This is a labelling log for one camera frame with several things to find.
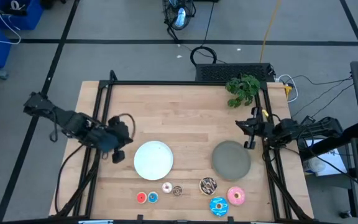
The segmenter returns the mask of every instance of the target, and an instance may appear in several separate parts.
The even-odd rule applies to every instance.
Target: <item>white plate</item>
[[[149,141],[136,151],[134,165],[136,172],[146,180],[159,180],[172,169],[171,149],[160,141]]]

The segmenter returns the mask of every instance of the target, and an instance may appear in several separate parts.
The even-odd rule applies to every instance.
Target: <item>blue round object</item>
[[[149,196],[147,196],[147,199],[150,203],[155,203],[158,201],[158,194],[156,192],[150,192]]]
[[[218,217],[224,216],[227,213],[228,208],[229,205],[223,197],[212,198],[209,203],[209,209],[211,209],[211,212]]]

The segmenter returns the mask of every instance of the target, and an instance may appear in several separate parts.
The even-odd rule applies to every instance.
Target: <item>sprinkled donut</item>
[[[212,214],[216,215],[217,217],[224,216],[227,213],[228,208],[229,205],[223,197],[212,198],[211,202],[209,203],[209,209],[211,210]]]
[[[240,187],[231,187],[227,191],[227,199],[232,205],[240,206],[246,200],[246,195]]]
[[[158,201],[158,194],[156,192],[150,192],[149,196],[147,196],[147,199],[150,203],[155,203]]]
[[[205,195],[212,195],[215,193],[218,185],[212,177],[204,177],[200,180],[200,190]]]
[[[145,192],[139,192],[137,195],[136,195],[136,200],[138,203],[145,203],[146,200],[147,200],[147,195]]]
[[[162,184],[162,191],[166,194],[171,193],[172,191],[172,184],[169,182],[165,182]]]

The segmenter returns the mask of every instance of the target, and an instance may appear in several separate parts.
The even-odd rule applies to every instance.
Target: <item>wooden table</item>
[[[92,114],[97,86],[98,82],[83,82],[76,111]],[[273,113],[281,118],[290,117],[282,84],[268,83],[268,91]],[[255,149],[249,151],[252,165],[244,178],[228,182],[212,170],[211,153],[217,144],[225,140],[243,144],[248,139],[234,124],[234,120],[249,118],[252,106],[229,109],[226,102],[230,97],[223,86],[113,86],[108,118],[120,113],[132,114],[136,120],[136,135],[134,142],[124,148],[124,161],[113,164],[111,156],[101,161],[91,217],[133,220],[138,214],[143,214],[145,220],[225,220],[212,215],[209,211],[212,197],[201,194],[198,187],[201,178],[213,177],[218,182],[217,192],[213,196],[225,197],[228,188],[235,185],[245,190],[245,204],[240,207],[229,206],[227,215],[233,216],[235,221],[273,221],[260,138],[255,139]],[[124,118],[124,121],[131,132],[130,120]],[[134,169],[136,150],[151,140],[164,142],[174,155],[173,168],[162,180],[144,180]],[[78,146],[76,140],[69,139],[65,158]],[[298,150],[294,142],[288,147]],[[60,208],[78,186],[84,151],[74,155],[62,173],[58,197]],[[281,155],[288,191],[306,214],[312,217],[300,158],[294,152],[284,149]],[[161,190],[164,182],[181,186],[183,195],[176,197],[164,194]],[[157,203],[136,202],[138,192],[151,191],[159,194]],[[87,192],[83,194],[81,213],[87,195]],[[281,194],[277,194],[277,198],[279,202],[282,201]],[[279,203],[279,207],[281,217],[284,217],[282,203]],[[50,213],[55,213],[53,206]]]

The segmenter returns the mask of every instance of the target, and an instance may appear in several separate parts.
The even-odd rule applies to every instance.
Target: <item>white cord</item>
[[[17,1],[15,0],[11,1],[11,8],[13,10],[21,10],[24,6],[25,4],[23,4],[22,7],[20,7],[20,4]]]
[[[293,79],[292,79],[292,77],[291,77],[290,75],[287,75],[287,74],[280,75],[280,76],[278,77],[278,80],[280,80],[281,77],[288,77],[288,78],[290,78],[290,79],[291,79],[291,82],[292,82],[292,84],[293,84],[293,87],[295,88],[296,97],[295,97],[294,99],[288,101],[289,103],[292,103],[292,102],[294,102],[296,99],[298,99],[298,89],[296,88],[295,82],[293,81]]]
[[[1,18],[2,22],[3,22],[13,33],[15,33],[16,36],[19,38],[19,40],[18,40],[16,43],[7,42],[7,41],[3,41],[3,40],[0,40],[0,43],[12,44],[12,45],[19,44],[19,43],[21,42],[21,40],[22,40],[22,37],[21,37],[17,32],[15,32],[10,26],[8,26],[8,25],[6,24],[6,22],[5,22],[4,19],[2,18],[1,13],[0,13],[0,18]]]
[[[17,26],[15,26],[15,25],[12,23],[12,21],[11,21],[11,17],[12,17],[12,16],[13,16],[13,15],[10,15],[10,16],[7,17],[8,21],[12,24],[12,26],[13,26],[15,29],[20,30]]]

